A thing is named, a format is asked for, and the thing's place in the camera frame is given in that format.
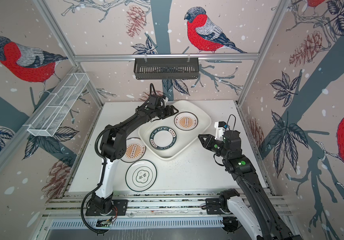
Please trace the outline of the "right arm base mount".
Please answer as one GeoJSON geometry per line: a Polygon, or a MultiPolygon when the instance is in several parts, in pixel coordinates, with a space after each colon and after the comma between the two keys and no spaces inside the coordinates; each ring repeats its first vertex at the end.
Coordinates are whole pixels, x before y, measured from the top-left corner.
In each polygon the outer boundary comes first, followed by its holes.
{"type": "Polygon", "coordinates": [[[200,206],[202,210],[205,210],[207,215],[230,215],[231,212],[227,212],[222,209],[220,201],[217,198],[207,198],[205,203],[200,206]]]}

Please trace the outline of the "green rim plate front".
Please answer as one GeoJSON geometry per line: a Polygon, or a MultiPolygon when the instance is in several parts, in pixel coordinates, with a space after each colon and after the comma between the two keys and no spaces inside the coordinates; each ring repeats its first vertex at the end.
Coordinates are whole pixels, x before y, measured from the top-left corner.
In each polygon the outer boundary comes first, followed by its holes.
{"type": "Polygon", "coordinates": [[[158,127],[151,132],[149,141],[156,150],[168,150],[175,145],[177,133],[170,127],[158,127]]]}

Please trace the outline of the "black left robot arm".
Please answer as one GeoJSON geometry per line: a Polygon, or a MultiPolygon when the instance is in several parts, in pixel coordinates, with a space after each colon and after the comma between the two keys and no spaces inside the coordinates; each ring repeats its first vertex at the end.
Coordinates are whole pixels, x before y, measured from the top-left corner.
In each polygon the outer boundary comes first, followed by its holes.
{"type": "Polygon", "coordinates": [[[82,200],[80,215],[85,226],[96,233],[104,235],[107,230],[93,228],[85,219],[84,205],[107,215],[112,210],[118,214],[113,203],[113,179],[118,160],[127,150],[127,137],[138,127],[152,121],[164,120],[179,113],[173,105],[166,104],[167,99],[158,95],[150,95],[148,99],[135,110],[135,113],[114,126],[107,125],[95,141],[95,152],[102,159],[100,181],[97,186],[87,193],[82,200]]]}

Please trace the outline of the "orange sunburst plate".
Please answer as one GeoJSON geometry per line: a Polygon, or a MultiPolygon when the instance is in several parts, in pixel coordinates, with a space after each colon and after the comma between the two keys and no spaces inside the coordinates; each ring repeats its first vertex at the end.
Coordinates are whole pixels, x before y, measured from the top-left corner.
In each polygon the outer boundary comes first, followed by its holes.
{"type": "Polygon", "coordinates": [[[146,146],[140,138],[129,138],[126,141],[127,148],[121,160],[125,163],[134,163],[140,160],[145,152],[146,146]]]}

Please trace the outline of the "white plastic bin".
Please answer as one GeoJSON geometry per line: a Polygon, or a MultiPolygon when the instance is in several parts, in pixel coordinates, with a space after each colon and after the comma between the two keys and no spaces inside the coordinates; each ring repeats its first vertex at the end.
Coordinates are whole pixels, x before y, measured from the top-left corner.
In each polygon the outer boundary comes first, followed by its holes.
{"type": "Polygon", "coordinates": [[[185,101],[180,100],[175,103],[173,103],[173,106],[175,106],[176,109],[179,110],[179,113],[181,112],[191,112],[195,114],[198,118],[198,125],[195,129],[191,131],[182,131],[179,130],[174,123],[174,118],[176,115],[171,116],[169,118],[163,119],[163,120],[156,120],[154,122],[149,122],[144,125],[142,125],[139,130],[138,134],[140,139],[143,141],[143,143],[146,145],[146,147],[159,159],[163,161],[170,161],[177,157],[180,153],[182,153],[185,149],[187,149],[195,140],[198,139],[198,135],[201,135],[207,130],[207,128],[211,125],[212,120],[210,116],[204,112],[201,108],[199,108],[197,105],[185,101]],[[177,133],[177,141],[173,147],[171,147],[168,150],[160,151],[154,149],[149,141],[149,137],[151,132],[158,128],[158,127],[170,127],[177,133]]]}

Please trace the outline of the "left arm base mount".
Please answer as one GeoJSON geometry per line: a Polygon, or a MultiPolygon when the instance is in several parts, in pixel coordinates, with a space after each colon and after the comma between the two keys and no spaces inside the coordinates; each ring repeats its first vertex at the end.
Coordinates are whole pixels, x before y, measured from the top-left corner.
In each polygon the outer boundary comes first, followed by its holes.
{"type": "Polygon", "coordinates": [[[94,199],[87,204],[86,216],[125,216],[128,207],[128,200],[107,200],[94,199]]]}

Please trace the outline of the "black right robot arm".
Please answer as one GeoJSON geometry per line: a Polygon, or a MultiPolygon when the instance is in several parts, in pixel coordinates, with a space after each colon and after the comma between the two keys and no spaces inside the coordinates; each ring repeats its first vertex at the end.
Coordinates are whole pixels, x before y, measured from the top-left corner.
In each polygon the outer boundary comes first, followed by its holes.
{"type": "Polygon", "coordinates": [[[232,213],[253,240],[300,240],[279,216],[260,184],[252,162],[242,153],[238,131],[225,131],[222,140],[213,135],[199,135],[202,146],[222,157],[226,172],[245,194],[246,206],[236,189],[222,191],[219,197],[221,209],[232,213]]]}

